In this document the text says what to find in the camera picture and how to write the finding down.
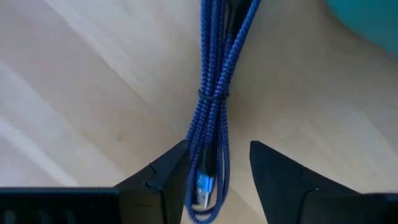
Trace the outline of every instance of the light wood grain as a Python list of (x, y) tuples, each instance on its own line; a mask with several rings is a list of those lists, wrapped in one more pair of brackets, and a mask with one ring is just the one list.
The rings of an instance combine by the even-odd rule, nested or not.
[[(111, 186), (179, 142), (200, 84), (199, 12), (1, 1), (0, 185)], [(357, 191), (398, 191), (397, 87), (396, 57), (321, 1), (263, 1), (228, 101), (231, 190), (216, 223), (266, 222), (253, 139)]]

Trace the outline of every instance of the blue braided cable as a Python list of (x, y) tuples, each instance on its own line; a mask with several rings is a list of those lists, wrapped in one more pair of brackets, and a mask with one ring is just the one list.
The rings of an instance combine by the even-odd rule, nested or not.
[[(226, 0), (201, 0), (201, 87), (200, 97), (186, 139), (190, 141), (191, 164), (188, 176), (185, 206), (195, 223), (211, 223), (226, 200), (229, 188), (230, 164), (228, 143), (228, 117), (226, 100), (238, 62), (240, 51), (261, 0), (252, 0), (246, 17), (234, 35), (224, 32)], [(217, 198), (215, 205), (206, 210), (192, 207), (192, 193), (197, 177), (200, 153), (206, 146), (216, 147)], [(198, 215), (208, 215), (204, 220)]]

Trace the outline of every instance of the black rubber band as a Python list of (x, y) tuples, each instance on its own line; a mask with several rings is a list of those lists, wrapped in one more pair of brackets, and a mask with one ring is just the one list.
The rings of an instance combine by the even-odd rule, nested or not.
[(198, 90), (198, 95), (199, 95), (199, 99), (211, 100), (211, 101), (215, 101), (215, 100), (216, 101), (226, 101), (226, 99), (229, 97), (229, 93), (222, 94), (219, 96), (206, 96), (200, 90)]

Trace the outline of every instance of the blue cable bundle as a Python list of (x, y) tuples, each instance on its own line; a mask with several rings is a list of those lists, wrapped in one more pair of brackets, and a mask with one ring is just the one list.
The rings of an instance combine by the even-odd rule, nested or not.
[[(228, 193), (226, 99), (239, 53), (259, 3), (260, 0), (201, 0), (201, 88), (186, 136), (190, 141), (191, 164), (185, 205), (195, 223), (214, 221)], [(193, 204), (207, 208), (215, 182), (214, 207), (194, 209)], [(198, 215), (208, 217), (201, 220)]]

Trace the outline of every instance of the teal object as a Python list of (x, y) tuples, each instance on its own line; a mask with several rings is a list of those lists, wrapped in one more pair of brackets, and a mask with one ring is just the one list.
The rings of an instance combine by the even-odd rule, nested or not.
[(348, 28), (398, 56), (398, 0), (328, 0)]

